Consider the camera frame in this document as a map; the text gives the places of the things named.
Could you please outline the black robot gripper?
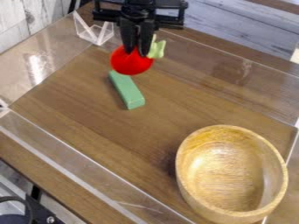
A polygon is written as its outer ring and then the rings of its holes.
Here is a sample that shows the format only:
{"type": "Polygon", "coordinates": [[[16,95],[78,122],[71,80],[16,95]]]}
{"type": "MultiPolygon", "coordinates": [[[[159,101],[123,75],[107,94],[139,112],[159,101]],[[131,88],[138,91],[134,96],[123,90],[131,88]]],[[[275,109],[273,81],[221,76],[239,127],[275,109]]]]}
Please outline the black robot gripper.
{"type": "Polygon", "coordinates": [[[182,29],[187,8],[186,0],[94,0],[92,16],[98,21],[119,24],[127,54],[137,47],[138,28],[134,22],[141,22],[138,51],[145,57],[150,53],[155,28],[182,29]]]}

